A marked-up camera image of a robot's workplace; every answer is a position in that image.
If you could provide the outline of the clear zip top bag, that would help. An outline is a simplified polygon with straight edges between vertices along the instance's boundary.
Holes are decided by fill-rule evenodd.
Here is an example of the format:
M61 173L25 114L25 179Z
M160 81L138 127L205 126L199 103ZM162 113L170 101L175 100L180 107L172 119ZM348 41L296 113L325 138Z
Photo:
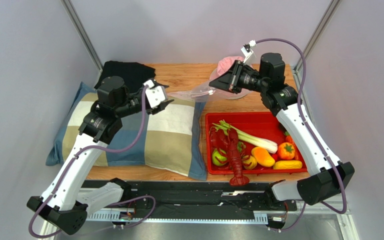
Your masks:
M209 86L210 81L215 80L225 72L226 71L215 68L210 74L208 81L194 87L192 90L170 92L167 95L177 99L203 103L221 100L238 100L251 93L250 90L244 88L240 93L235 94Z

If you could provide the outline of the red toy lobster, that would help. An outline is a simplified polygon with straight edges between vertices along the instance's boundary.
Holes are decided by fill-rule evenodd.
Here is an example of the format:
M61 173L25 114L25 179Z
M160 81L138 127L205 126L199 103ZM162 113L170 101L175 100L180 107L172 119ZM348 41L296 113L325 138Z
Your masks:
M250 179L243 174L242 159L247 156L245 153L240 154L237 149L239 136L236 130L228 130L227 135L219 130L209 130L209 140L211 144L212 153L214 149L224 150L228 163L220 168L223 170L231 169L233 177L229 180L229 184L233 187L244 186L250 182Z

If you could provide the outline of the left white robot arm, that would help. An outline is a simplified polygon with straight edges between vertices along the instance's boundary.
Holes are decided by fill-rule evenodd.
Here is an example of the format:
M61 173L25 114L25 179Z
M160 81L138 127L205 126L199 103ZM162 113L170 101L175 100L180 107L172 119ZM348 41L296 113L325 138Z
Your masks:
M122 128L122 119L136 113L145 117L163 111L171 102L166 90L166 85L150 78L131 93L121 77L105 78L59 173L41 195L28 200L32 219L41 217L55 226L57 233L74 235L95 212L133 202L131 186L119 178L85 194L80 190L98 157L110 152L108 146Z

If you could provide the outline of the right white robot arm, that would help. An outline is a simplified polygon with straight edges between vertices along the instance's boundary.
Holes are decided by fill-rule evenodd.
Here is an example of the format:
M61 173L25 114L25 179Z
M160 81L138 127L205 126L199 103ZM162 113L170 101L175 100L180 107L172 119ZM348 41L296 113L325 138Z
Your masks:
M243 89L260 94L263 105L291 135L304 159L309 177L296 181L272 183L264 191L269 204L286 200L302 200L308 205L325 204L341 195L347 204L345 188L355 173L351 162L343 163L322 139L311 122L298 92L285 83L286 64L279 53L265 53L259 70L240 60L209 86L239 94Z

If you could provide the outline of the pink bucket hat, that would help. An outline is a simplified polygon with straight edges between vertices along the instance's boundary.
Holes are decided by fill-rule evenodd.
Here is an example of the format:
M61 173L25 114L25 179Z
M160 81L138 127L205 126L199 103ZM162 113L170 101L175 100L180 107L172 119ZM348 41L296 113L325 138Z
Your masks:
M245 58L242 56L228 56L221 59L216 67L215 74L217 77L227 72L236 60L243 61Z

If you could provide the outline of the black folded cloth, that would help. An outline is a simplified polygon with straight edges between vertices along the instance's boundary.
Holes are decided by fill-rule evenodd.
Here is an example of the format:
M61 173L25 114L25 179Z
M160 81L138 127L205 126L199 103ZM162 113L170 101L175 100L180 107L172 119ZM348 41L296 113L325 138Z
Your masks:
M135 93L143 86L144 82L155 78L156 70L138 62L107 61L103 65L102 72L94 88L97 89L105 78L113 76L122 78L129 92Z

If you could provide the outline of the plaid patchwork pillow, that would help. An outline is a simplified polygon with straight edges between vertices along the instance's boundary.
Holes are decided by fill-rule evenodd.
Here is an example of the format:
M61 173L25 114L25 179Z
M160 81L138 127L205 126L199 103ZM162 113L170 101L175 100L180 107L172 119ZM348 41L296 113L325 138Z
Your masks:
M47 155L46 166L63 164L73 149L79 127L98 99L94 89L81 83L68 115L62 122ZM155 115L147 115L138 142L122 153L103 152L98 167L147 165L194 180L207 179L207 167L199 143L200 117L205 103L172 97L171 103Z

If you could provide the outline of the red plastic tray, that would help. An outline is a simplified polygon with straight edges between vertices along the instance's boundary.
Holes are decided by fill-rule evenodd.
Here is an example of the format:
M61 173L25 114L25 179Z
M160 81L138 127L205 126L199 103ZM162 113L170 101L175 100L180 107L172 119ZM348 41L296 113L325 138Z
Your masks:
M220 121L225 120L233 127L250 134L255 137L271 140L277 144L281 144L285 140L282 126L278 120L270 112L213 112L205 115L205 130L206 137L209 136L211 127L214 124L219 124ZM246 155L251 154L252 148L255 145L240 140L245 144L244 152ZM230 175L233 173L231 169L222 170L221 167L212 163L211 154L213 153L213 144L209 139L206 140L206 154L207 154L207 170L212 175ZM307 167L302 157L299 159L302 162L300 169L279 169L273 170L272 167L264 167L259 164L254 169L244 169L243 173L247 175L263 175L263 174L295 174L307 173Z

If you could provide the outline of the green toy grapes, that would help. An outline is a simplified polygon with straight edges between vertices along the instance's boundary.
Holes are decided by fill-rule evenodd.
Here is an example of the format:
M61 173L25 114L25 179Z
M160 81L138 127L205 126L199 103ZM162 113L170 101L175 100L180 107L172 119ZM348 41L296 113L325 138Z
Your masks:
M246 149L246 145L242 142L242 141L239 141L237 143L237 150L238 152L243 155L245 153L245 149Z

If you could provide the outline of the green toy apple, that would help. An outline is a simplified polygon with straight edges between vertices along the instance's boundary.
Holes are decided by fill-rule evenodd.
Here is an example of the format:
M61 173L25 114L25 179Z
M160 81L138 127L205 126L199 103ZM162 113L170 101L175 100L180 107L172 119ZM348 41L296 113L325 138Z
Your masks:
M228 163L226 152L223 149L214 149L211 154L211 161L217 167L225 166Z

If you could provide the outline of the toy celery stalk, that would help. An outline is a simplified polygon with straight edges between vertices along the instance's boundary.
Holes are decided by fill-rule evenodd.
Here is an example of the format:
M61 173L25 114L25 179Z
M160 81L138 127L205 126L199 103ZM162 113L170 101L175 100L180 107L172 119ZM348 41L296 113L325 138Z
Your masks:
M271 154L274 154L278 151L278 144L274 141L246 133L233 126L232 124L226 122L224 119L220 120L218 123L212 123L210 130L222 130L225 135L227 135L228 130L236 130L238 139L240 141L252 144L255 147L264 148Z

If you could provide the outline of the toy carrot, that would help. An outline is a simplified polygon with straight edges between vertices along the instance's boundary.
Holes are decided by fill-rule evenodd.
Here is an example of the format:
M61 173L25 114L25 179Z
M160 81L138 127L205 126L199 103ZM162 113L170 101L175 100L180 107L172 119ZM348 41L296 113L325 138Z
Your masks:
M285 135L285 141L294 146L294 149L295 149L294 160L299 161L301 154L300 154L300 151L299 151L297 145L295 144L293 138L291 137L291 135L287 131L284 132L284 135Z

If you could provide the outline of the yellow toy lemon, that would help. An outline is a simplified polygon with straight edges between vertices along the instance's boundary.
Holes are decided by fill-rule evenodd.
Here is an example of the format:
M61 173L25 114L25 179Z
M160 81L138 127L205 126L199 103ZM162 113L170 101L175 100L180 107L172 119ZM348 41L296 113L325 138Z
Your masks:
M245 158L242 159L242 166L245 170L253 170L257 164L256 158L252 155L246 155Z

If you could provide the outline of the orange toy tomato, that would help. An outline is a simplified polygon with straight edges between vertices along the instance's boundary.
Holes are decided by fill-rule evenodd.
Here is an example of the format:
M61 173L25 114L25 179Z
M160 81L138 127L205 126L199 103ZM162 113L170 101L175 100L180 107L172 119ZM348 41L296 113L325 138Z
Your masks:
M296 148L290 142L283 142L278 145L277 155L281 160L293 160L296 156Z

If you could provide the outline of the yellow toy banana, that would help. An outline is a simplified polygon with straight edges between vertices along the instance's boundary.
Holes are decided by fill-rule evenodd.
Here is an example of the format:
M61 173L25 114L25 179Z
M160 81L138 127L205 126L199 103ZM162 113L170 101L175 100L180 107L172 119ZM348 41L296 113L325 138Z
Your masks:
M295 170L301 169L303 163L299 160L279 160L273 165L274 170Z

